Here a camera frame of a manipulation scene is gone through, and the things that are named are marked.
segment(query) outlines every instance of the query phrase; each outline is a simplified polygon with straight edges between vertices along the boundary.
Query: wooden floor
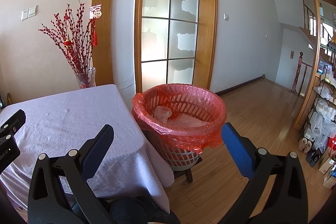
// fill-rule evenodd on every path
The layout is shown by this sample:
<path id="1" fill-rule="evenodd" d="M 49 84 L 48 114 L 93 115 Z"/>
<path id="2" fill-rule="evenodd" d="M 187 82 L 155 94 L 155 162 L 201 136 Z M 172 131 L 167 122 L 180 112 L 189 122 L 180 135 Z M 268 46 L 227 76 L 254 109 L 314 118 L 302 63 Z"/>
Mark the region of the wooden floor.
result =
<path id="1" fill-rule="evenodd" d="M 311 219 L 331 191 L 322 186 L 323 175 L 317 166 L 311 168 L 305 155 L 298 152 L 299 133 L 290 128 L 302 99 L 267 80 L 259 80 L 221 98 L 226 103 L 227 122 L 257 148 L 264 147 L 275 155 L 298 153 L 306 179 Z M 192 184 L 183 176 L 166 188 L 171 210 L 182 224 L 217 224 L 248 181 L 240 175 L 223 144 L 217 149 L 205 149 L 202 158 L 203 161 L 192 168 Z M 274 177 L 269 179 L 253 215 L 262 210 L 273 181 Z"/>

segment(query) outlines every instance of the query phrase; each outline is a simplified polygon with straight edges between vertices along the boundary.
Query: baseboard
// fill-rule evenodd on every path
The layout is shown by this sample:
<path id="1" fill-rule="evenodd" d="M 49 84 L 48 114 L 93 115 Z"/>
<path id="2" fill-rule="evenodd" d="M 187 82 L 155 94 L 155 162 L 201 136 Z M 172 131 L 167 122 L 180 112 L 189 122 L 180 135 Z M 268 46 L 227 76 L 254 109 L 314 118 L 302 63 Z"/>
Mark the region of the baseboard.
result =
<path id="1" fill-rule="evenodd" d="M 241 84 L 239 84 L 239 85 L 235 85 L 235 86 L 233 86 L 233 87 L 231 87 L 231 88 L 228 88 L 228 89 L 226 89 L 226 90 L 218 91 L 218 92 L 216 92 L 216 94 L 217 94 L 218 96 L 222 96 L 222 95 L 224 95 L 224 94 L 226 94 L 226 93 L 229 93 L 229 92 L 231 92 L 231 91 L 237 90 L 237 89 L 239 89 L 239 88 L 241 88 L 241 87 L 243 87 L 243 86 L 245 86 L 245 85 L 251 84 L 251 83 L 253 83 L 253 82 L 255 82 L 255 81 L 258 81 L 258 80 L 260 80 L 260 79 L 265 79 L 265 75 L 262 75 L 262 76 L 260 76 L 260 77 L 258 77 L 258 78 L 254 78 L 254 79 L 252 79 L 252 80 L 249 80 L 249 81 L 247 81 L 247 82 L 241 83 Z"/>

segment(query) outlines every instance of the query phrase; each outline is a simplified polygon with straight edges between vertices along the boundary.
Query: light switch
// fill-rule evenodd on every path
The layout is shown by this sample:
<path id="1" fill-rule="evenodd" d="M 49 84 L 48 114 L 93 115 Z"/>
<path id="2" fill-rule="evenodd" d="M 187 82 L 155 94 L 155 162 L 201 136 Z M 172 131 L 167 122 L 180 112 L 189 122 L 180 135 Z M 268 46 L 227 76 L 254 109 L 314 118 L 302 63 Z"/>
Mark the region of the light switch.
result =
<path id="1" fill-rule="evenodd" d="M 33 17 L 36 15 L 36 6 L 29 8 L 28 17 Z"/>

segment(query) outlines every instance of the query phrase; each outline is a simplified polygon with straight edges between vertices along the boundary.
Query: wooden newel post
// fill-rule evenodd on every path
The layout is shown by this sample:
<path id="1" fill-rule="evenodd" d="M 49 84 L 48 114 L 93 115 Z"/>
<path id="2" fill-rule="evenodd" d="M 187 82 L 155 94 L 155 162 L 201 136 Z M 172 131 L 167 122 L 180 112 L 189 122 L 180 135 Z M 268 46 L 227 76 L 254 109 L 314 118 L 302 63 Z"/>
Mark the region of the wooden newel post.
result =
<path id="1" fill-rule="evenodd" d="M 300 69 L 302 65 L 302 56 L 303 56 L 303 52 L 300 52 L 299 62 L 297 64 L 297 70 L 296 70 L 296 75 L 295 75 L 295 79 L 294 79 L 293 86 L 292 86 L 292 91 L 295 91 L 297 81 L 299 79 Z"/>

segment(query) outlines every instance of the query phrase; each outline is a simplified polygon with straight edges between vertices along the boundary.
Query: blue gripper pad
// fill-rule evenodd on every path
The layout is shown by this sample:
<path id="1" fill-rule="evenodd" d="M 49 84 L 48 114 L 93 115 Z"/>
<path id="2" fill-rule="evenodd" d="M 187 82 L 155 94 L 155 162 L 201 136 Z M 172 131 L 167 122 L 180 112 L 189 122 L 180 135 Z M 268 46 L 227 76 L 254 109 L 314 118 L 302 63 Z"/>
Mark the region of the blue gripper pad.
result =
<path id="1" fill-rule="evenodd" d="M 248 138 L 241 137 L 229 122 L 222 127 L 222 140 L 241 175 L 251 180 L 254 175 L 256 147 Z"/>

